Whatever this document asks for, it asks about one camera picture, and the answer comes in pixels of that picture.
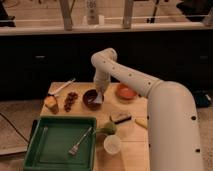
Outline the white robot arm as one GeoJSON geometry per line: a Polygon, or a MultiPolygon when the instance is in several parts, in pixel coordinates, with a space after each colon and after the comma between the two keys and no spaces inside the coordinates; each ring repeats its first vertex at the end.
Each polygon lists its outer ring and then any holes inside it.
{"type": "Polygon", "coordinates": [[[119,64],[112,48],[91,63],[99,90],[114,77],[147,99],[150,171],[204,171],[195,100],[185,86],[119,64]]]}

